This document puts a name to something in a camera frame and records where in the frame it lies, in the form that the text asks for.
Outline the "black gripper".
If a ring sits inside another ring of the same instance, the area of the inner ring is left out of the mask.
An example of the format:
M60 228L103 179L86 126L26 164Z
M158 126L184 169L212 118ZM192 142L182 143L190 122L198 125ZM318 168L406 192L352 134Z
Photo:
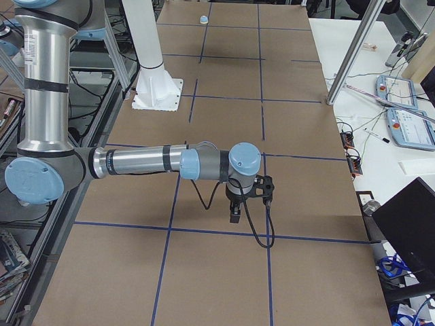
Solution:
M236 186L226 185L226 196L230 201L230 222L239 223L241 217L241 208L243 206L244 199L247 199L248 193L251 191L251 186L243 187L243 196L241 195L241 190Z

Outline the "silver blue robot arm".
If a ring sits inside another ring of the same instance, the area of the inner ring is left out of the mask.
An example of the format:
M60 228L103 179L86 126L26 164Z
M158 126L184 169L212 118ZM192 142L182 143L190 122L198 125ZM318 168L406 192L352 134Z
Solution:
M223 183L231 222L247 211L248 198L270 204L273 184L259 175L261 155L251 143L228 151L209 142L125 151L74 147L68 140L70 42L79 32L106 34L105 4L17 1L15 15L24 29L25 137L5 183L17 198L45 204L87 179L177 172L191 181Z
M20 31L1 20L1 49L9 56L15 56L24 46Z

